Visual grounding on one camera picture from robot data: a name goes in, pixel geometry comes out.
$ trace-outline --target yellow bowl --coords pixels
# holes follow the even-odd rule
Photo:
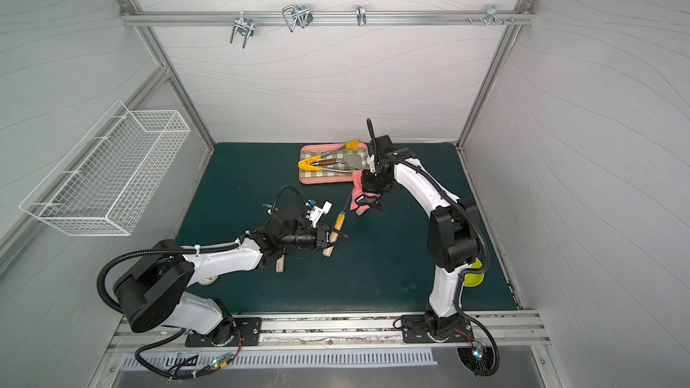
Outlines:
[[[482,268],[482,262],[475,258],[475,262],[472,263],[472,268]],[[467,274],[465,276],[464,285],[466,287],[477,286],[482,280],[484,280],[484,274]]]

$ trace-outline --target metal hook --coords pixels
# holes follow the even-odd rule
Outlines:
[[[287,11],[290,11],[290,18],[288,19]],[[309,23],[314,20],[314,16],[311,15],[311,10],[307,4],[289,5],[283,8],[283,18],[286,24],[288,24],[288,29],[290,32],[295,30],[298,23],[299,26],[304,29],[309,25]]]
[[[247,39],[249,39],[250,36],[254,36],[254,23],[252,20],[245,18],[243,13],[240,13],[239,18],[235,19],[235,24],[233,25],[233,32],[230,34],[230,44],[233,43],[233,39],[235,39],[235,34],[239,33],[244,37],[242,40],[242,48],[245,48],[247,45]]]
[[[364,26],[367,24],[367,10],[364,8],[363,4],[358,4],[355,8],[357,13],[357,25]]]
[[[494,22],[501,24],[501,21],[496,17],[496,5],[492,4],[487,9],[487,15],[482,19],[484,25],[489,25]]]

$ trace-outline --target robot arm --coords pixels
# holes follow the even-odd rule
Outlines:
[[[166,325],[192,329],[207,336],[213,345],[226,344],[235,331],[233,317],[220,302],[194,296],[185,289],[200,280],[238,271],[263,268],[283,255],[285,247],[325,249],[346,239],[339,234],[328,241],[332,228],[319,224],[321,213],[310,201],[305,214],[298,207],[280,210],[272,207],[271,218],[254,232],[235,242],[213,246],[177,246],[174,240],[163,240],[152,249],[132,252],[108,263],[97,281],[104,302],[124,313],[133,332],[147,332]],[[105,277],[117,263],[143,256],[115,282],[115,302],[105,289]]]
[[[436,268],[425,324],[431,337],[444,341],[460,316],[457,313],[465,274],[488,269],[488,249],[477,226],[481,216],[474,200],[461,200],[445,189],[410,149],[394,148],[388,135],[375,137],[369,119],[367,126],[375,167],[363,171],[363,189],[381,194],[391,191],[396,184],[401,185],[429,216],[427,247]],[[480,254],[484,255],[482,268],[472,269]]]

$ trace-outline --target yellow tongs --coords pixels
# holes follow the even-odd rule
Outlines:
[[[326,160],[325,158],[328,156],[331,156],[333,154],[336,154],[338,151],[356,149],[358,145],[359,145],[359,140],[353,140],[350,142],[346,142],[345,144],[342,144],[340,147],[338,147],[335,150],[326,151],[325,153],[317,154],[316,156],[312,156],[310,158],[300,160],[298,163],[298,167],[299,167],[299,169],[304,169],[305,171],[333,171],[333,172],[340,172],[340,173],[352,172],[352,171],[347,171],[347,170],[343,170],[343,169],[324,168],[324,167],[320,167],[319,165],[333,165],[336,163],[341,163],[340,159],[327,159]]]

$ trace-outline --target black cable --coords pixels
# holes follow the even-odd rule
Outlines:
[[[473,322],[476,324],[479,328],[482,329],[482,331],[487,335],[488,341],[491,342],[491,352],[493,353],[493,362],[491,363],[491,367],[487,371],[477,371],[475,370],[475,374],[481,375],[481,376],[490,376],[496,373],[498,370],[498,365],[501,362],[501,358],[498,354],[498,346],[496,345],[496,341],[493,339],[493,336],[491,335],[490,332],[488,332],[488,329],[484,326],[484,324],[480,323],[477,319],[473,318],[472,316],[466,314],[465,312],[462,311],[460,306],[458,305],[457,301],[454,302],[455,304],[455,310],[457,311],[458,315],[461,315],[463,318],[469,320],[470,322]]]
[[[283,193],[283,191],[285,189],[289,189],[289,190],[295,192],[295,194],[297,196],[299,196],[299,199],[301,199],[302,202],[306,205],[306,199],[304,199],[304,196],[302,196],[302,194],[300,194],[297,189],[295,189],[294,187],[292,187],[290,185],[285,185],[285,186],[282,186],[280,188],[280,190],[278,191],[278,194],[275,196],[275,201],[273,202],[273,205],[271,206],[271,212],[275,211],[275,206],[278,205],[278,200],[280,199],[280,195]]]
[[[186,366],[187,364],[191,364],[192,361],[195,359],[199,358],[198,355],[191,356],[187,358],[186,360],[181,361],[179,364],[176,364],[168,369],[168,373],[171,373],[173,375],[177,375],[177,372],[182,369],[183,366]]]
[[[225,252],[228,250],[233,250],[237,249],[239,245],[234,242],[230,245],[227,246],[222,246],[222,247],[216,247],[216,246],[204,246],[201,249],[199,249],[200,254],[211,254],[215,252]],[[179,249],[144,249],[144,250],[135,250],[132,252],[129,252],[128,254],[120,255],[117,258],[111,260],[109,263],[105,264],[101,271],[98,273],[98,277],[96,277],[96,290],[98,291],[99,297],[103,300],[104,303],[111,309],[119,312],[122,312],[122,307],[120,307],[120,304],[118,304],[117,301],[115,301],[108,291],[106,290],[106,276],[108,275],[108,272],[117,264],[123,263],[127,259],[132,259],[132,258],[138,258],[139,256],[145,256],[145,255],[192,255],[196,254],[197,250],[196,249],[184,249],[184,248],[179,248]]]
[[[204,376],[207,374],[211,374],[215,371],[215,369],[211,369],[210,366],[205,366],[201,370],[197,371],[196,374],[177,374],[177,370],[175,372],[170,372],[170,371],[165,371],[163,369],[159,369],[158,367],[154,366],[151,364],[149,361],[144,360],[142,357],[142,352],[145,352],[149,349],[153,349],[159,346],[163,346],[167,343],[170,343],[174,341],[176,338],[180,337],[182,334],[184,334],[187,330],[185,328],[179,330],[177,333],[173,334],[171,337],[165,338],[162,341],[157,341],[154,343],[151,343],[150,345],[142,346],[139,349],[137,349],[134,352],[134,359],[136,359],[139,364],[147,368],[148,370],[151,370],[153,373],[156,373],[157,375],[161,375],[164,378],[169,378],[169,379],[174,379],[174,380],[187,380],[187,379],[194,379],[198,378],[199,376]],[[181,366],[183,363],[185,363],[188,360],[191,360],[192,358],[188,358],[187,360],[181,362],[179,365],[175,365],[170,367],[170,370],[174,369],[177,366]]]
[[[490,254],[488,253],[488,245],[487,241],[484,239],[484,235],[482,234],[482,230],[479,229],[477,226],[477,223],[472,219],[472,216],[465,211],[464,208],[460,204],[458,204],[456,201],[453,201],[453,198],[448,196],[446,191],[441,187],[441,185],[438,184],[438,182],[432,177],[428,172],[426,172],[422,167],[418,165],[413,165],[406,160],[399,159],[399,158],[389,158],[381,162],[381,164],[376,168],[377,172],[380,172],[383,170],[384,166],[386,166],[389,163],[400,163],[405,165],[406,167],[414,169],[417,173],[421,174],[422,177],[426,178],[427,181],[436,189],[436,192],[438,192],[441,197],[446,200],[455,211],[457,211],[458,214],[460,214],[460,217],[462,217],[463,220],[467,222],[467,224],[470,226],[472,229],[472,232],[475,234],[477,237],[477,243],[479,245],[479,251],[482,253],[484,256],[484,262],[482,263],[482,266],[478,269],[476,268],[468,268],[465,269],[463,272],[461,272],[461,275],[465,274],[483,274],[486,273],[488,270],[488,266],[491,262],[491,257]]]

